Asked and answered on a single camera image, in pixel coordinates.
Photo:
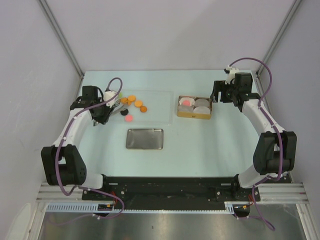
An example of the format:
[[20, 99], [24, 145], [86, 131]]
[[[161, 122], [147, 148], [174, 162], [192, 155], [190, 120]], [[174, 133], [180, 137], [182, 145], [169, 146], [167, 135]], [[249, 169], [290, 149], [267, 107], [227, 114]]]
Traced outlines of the metal tongs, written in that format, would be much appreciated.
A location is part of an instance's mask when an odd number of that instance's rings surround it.
[[114, 116], [114, 115], [120, 113], [122, 110], [127, 108], [123, 103], [121, 103], [120, 99], [115, 101], [113, 107], [114, 107], [114, 109], [113, 109], [112, 113], [109, 115], [109, 117]]

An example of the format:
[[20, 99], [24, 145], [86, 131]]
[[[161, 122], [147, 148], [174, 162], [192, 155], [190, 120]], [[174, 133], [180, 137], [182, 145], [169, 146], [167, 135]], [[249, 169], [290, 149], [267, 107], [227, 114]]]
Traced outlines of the orange round waffle cookie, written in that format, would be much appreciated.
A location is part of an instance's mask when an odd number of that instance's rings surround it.
[[143, 102], [141, 100], [136, 100], [134, 102], [134, 105], [137, 107], [137, 108], [140, 108], [141, 106], [143, 106]]

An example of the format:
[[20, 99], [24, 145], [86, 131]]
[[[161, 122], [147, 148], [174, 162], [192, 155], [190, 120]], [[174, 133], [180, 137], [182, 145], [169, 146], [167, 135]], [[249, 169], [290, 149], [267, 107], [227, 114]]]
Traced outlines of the orange flower butter cookie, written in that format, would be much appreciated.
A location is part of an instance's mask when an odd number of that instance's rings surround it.
[[140, 111], [141, 111], [142, 113], [147, 112], [147, 110], [148, 110], [148, 108], [147, 108], [146, 106], [144, 106], [144, 105], [140, 107]]

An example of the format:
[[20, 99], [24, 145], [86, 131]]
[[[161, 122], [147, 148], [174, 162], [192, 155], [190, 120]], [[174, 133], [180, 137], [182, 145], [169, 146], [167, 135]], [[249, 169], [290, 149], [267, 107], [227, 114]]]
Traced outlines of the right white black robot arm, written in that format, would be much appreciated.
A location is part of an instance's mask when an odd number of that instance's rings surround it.
[[242, 201], [249, 189], [267, 180], [279, 181], [284, 173], [294, 168], [297, 135], [281, 127], [266, 109], [262, 97], [252, 91], [253, 77], [237, 68], [227, 67], [225, 80], [213, 84], [211, 100], [233, 103], [253, 125], [259, 139], [253, 153], [253, 164], [236, 176], [231, 196]]

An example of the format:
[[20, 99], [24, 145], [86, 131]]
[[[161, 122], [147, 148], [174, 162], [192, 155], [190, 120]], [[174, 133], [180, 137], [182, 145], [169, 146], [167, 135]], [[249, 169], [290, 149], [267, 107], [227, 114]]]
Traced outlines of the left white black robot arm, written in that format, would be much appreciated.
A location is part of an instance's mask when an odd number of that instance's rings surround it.
[[82, 88], [82, 95], [70, 106], [69, 118], [58, 139], [41, 150], [41, 159], [46, 181], [50, 186], [82, 186], [93, 189], [100, 200], [110, 196], [111, 188], [103, 183], [99, 173], [87, 171], [78, 147], [90, 123], [106, 124], [116, 102], [117, 92], [102, 91], [97, 86]]

